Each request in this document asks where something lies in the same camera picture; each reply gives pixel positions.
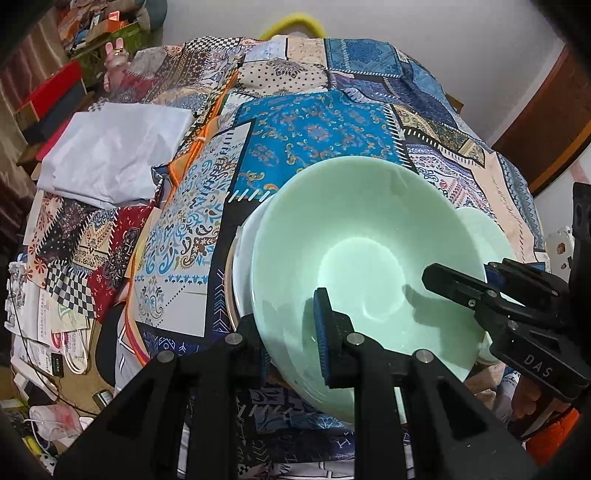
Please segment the curtain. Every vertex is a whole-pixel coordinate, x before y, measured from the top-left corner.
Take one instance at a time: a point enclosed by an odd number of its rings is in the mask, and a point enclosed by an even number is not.
[[[57,32],[55,8],[32,27],[0,73],[0,245],[16,243],[35,195],[35,185],[17,161],[27,142],[14,112],[68,59]]]

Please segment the white wall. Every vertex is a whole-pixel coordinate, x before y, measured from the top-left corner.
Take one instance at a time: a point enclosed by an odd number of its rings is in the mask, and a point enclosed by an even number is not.
[[[388,41],[415,57],[464,103],[484,140],[500,136],[560,52],[530,0],[168,0],[163,42],[257,38],[293,12],[315,17],[330,37]]]
[[[590,183],[591,145],[535,199],[544,236],[573,224],[573,183]]]

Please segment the yellow arch object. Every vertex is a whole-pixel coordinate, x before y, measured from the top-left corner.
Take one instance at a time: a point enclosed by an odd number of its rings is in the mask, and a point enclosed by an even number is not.
[[[279,20],[269,30],[263,33],[261,40],[270,40],[274,35],[281,34],[284,29],[293,25],[304,25],[312,34],[312,38],[326,38],[324,27],[318,20],[307,14],[291,14]]]

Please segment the metal screw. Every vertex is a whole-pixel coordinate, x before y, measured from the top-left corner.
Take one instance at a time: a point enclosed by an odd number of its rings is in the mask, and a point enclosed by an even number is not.
[[[418,361],[423,362],[424,364],[430,364],[435,358],[429,350],[425,349],[417,350],[414,356],[417,357]]]
[[[158,362],[167,364],[174,359],[174,352],[172,350],[164,350],[156,355],[156,358],[158,359]]]
[[[347,341],[353,345],[361,345],[365,341],[365,337],[360,333],[353,332],[347,335]]]
[[[228,333],[225,341],[228,345],[239,345],[242,342],[242,335],[240,333]]]

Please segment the pink rabbit figurine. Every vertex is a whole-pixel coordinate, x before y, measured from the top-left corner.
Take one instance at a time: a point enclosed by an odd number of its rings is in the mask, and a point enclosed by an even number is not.
[[[114,92],[121,85],[125,71],[129,68],[129,53],[123,47],[123,38],[119,37],[115,41],[115,48],[113,44],[108,42],[105,45],[107,58],[105,60],[105,92]]]

